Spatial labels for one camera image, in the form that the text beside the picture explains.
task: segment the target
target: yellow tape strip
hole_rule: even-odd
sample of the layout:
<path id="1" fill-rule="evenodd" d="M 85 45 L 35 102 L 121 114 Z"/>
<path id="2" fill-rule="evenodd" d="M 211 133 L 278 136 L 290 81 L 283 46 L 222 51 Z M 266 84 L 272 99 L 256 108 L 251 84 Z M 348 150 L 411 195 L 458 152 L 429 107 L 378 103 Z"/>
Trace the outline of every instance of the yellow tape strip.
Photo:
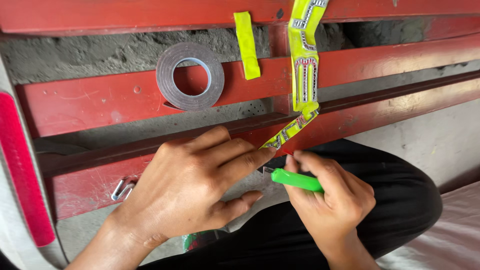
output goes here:
<path id="1" fill-rule="evenodd" d="M 295 0 L 288 23 L 288 41 L 292 60 L 293 110 L 302 114 L 290 122 L 262 147 L 280 149 L 318 115 L 318 52 L 315 30 L 328 0 Z"/>
<path id="2" fill-rule="evenodd" d="M 240 55 L 245 71 L 245 79 L 260 77 L 255 41 L 253 40 L 252 22 L 248 11 L 233 13 L 237 27 L 237 38 L 240 46 Z"/>

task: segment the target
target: green utility knife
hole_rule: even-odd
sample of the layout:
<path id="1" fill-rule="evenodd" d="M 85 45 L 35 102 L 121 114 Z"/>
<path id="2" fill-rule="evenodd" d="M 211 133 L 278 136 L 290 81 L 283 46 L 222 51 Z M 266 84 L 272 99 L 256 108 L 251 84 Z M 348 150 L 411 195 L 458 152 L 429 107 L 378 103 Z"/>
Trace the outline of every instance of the green utility knife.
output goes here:
<path id="1" fill-rule="evenodd" d="M 264 166 L 264 174 L 267 173 L 270 174 L 273 182 L 289 184 L 316 192 L 324 192 L 324 189 L 316 178 L 299 173 L 289 172 L 281 168 L 272 169 Z"/>

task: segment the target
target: right hand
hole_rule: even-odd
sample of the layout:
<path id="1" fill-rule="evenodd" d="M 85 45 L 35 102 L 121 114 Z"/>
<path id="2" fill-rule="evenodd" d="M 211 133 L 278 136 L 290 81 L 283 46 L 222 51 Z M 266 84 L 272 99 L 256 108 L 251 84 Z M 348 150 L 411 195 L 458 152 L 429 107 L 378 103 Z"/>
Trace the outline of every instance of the right hand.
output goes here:
<path id="1" fill-rule="evenodd" d="M 344 170 L 335 160 L 322 159 L 316 154 L 295 151 L 287 156 L 285 170 L 304 172 L 318 178 L 325 193 L 312 192 L 285 185 L 292 206 L 327 257 L 339 246 L 357 243 L 356 227 L 375 206 L 373 188 Z"/>

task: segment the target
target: tape roll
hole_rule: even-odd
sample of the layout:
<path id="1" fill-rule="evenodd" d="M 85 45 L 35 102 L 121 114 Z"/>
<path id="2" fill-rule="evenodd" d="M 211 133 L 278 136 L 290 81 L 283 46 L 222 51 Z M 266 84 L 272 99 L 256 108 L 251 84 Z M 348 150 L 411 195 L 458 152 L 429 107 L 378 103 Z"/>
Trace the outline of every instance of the tape roll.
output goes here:
<path id="1" fill-rule="evenodd" d="M 208 76 L 205 91 L 197 96 L 182 93 L 173 81 L 175 67 L 192 61 L 201 65 Z M 222 64 L 207 47 L 193 42 L 182 42 L 168 48 L 156 64 L 156 82 L 162 95 L 181 110 L 198 111 L 212 107 L 222 94 L 225 83 Z"/>

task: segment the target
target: red painted surface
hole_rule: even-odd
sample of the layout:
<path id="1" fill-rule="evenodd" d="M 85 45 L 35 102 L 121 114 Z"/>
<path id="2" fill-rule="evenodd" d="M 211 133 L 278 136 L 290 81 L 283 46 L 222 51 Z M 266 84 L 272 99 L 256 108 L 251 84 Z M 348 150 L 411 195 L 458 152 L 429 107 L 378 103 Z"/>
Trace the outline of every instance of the red painted surface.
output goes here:
<path id="1" fill-rule="evenodd" d="M 334 110 L 319 115 L 285 143 L 282 151 L 309 148 L 476 98 L 480 98 L 480 79 Z M 332 103 L 322 105 L 327 108 Z M 259 147 L 288 122 L 240 132 L 232 138 L 240 137 Z M 58 219 L 114 204 L 110 194 L 119 180 L 140 177 L 152 157 L 153 154 L 144 155 L 46 179 L 54 194 Z"/>
<path id="2" fill-rule="evenodd" d="M 479 16 L 430 18 L 426 19 L 425 23 L 425 40 L 438 40 L 480 33 Z"/>
<path id="3" fill-rule="evenodd" d="M 480 35 L 321 52 L 319 57 L 319 87 L 326 87 L 480 59 Z M 240 61 L 223 63 L 225 87 L 215 106 L 291 92 L 289 57 L 259 59 L 259 65 L 262 76 L 247 81 Z M 204 72 L 200 66 L 179 69 L 193 78 Z M 134 93 L 136 86 L 140 94 Z M 24 85 L 17 93 L 32 137 L 180 113 L 162 106 L 155 71 Z"/>
<path id="4" fill-rule="evenodd" d="M 288 28 L 286 25 L 268 27 L 268 45 L 270 46 L 270 57 L 290 56 Z"/>
<path id="5" fill-rule="evenodd" d="M 286 24 L 293 0 L 5 0 L 4 33 L 91 35 L 234 27 L 233 13 L 249 11 L 255 25 Z M 283 16 L 277 18 L 279 10 Z M 419 15 L 478 14 L 475 0 L 335 0 L 323 22 L 394 19 Z"/>
<path id="6" fill-rule="evenodd" d="M 47 209 L 34 171 L 32 158 L 13 98 L 0 92 L 0 147 L 24 214 L 25 222 L 36 246 L 55 240 Z"/>

